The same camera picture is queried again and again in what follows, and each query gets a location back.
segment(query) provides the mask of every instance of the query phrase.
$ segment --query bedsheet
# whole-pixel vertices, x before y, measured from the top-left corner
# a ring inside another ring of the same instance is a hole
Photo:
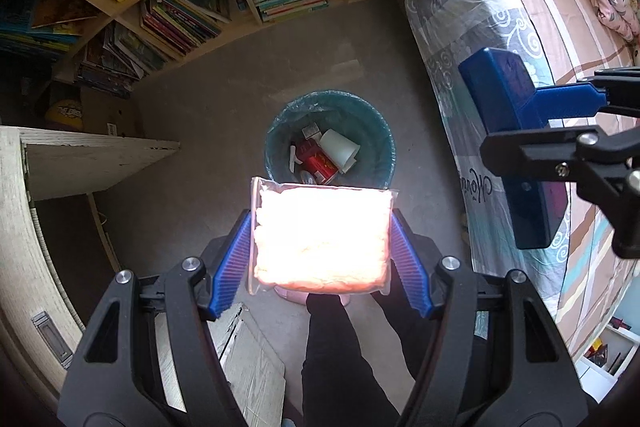
[[[612,253],[610,224],[596,206],[577,198],[571,184],[566,186],[569,205],[551,246],[516,248],[502,182],[479,157],[486,133],[458,65],[484,47],[510,50],[522,56],[540,87],[575,82],[596,68],[632,65],[632,51],[598,22],[589,0],[405,0],[405,9],[460,174],[474,269],[498,276],[524,270],[570,352],[579,357],[609,320],[636,263]],[[550,122],[588,123],[613,134],[635,120],[599,114]]]

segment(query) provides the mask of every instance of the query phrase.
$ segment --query trash can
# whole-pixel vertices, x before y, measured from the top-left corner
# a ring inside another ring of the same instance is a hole
[[[332,185],[388,188],[396,168],[396,144],[382,115],[369,103],[350,92],[310,92],[289,102],[267,131],[264,168],[278,183],[300,183],[289,171],[289,147],[302,139],[302,129],[316,123],[360,145],[357,162]]]

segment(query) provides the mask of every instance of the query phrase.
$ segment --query black pants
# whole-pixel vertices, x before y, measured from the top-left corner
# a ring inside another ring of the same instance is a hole
[[[438,323],[420,317],[411,308],[398,277],[392,269],[389,295],[373,293],[386,320],[398,334],[404,361],[415,378],[422,360],[430,352]],[[399,419],[396,408],[373,376],[363,358],[360,343],[347,312],[335,295],[309,295],[306,307],[311,315],[302,367],[302,408],[305,427],[392,427]],[[481,339],[475,338],[482,348]],[[484,380],[484,367],[470,368],[470,381]],[[466,389],[465,402],[476,401],[481,391]]]

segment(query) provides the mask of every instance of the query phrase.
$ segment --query gray floor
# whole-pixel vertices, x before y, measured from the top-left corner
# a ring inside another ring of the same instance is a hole
[[[146,136],[178,140],[180,152],[98,195],[121,263],[138,275],[198,255],[249,205],[249,181],[263,174],[262,144],[284,103],[344,89],[372,103],[396,140],[392,187],[414,232],[465,256],[458,174],[427,74],[393,0],[370,0],[303,16],[233,42],[140,86]],[[308,314],[268,292],[244,301],[286,365],[286,393],[302,409],[300,370]],[[348,312],[364,357],[397,409],[413,380],[400,344],[368,295]]]

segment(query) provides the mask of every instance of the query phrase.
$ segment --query plastic bag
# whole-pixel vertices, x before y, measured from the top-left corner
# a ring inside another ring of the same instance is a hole
[[[248,291],[388,293],[398,192],[252,179]]]

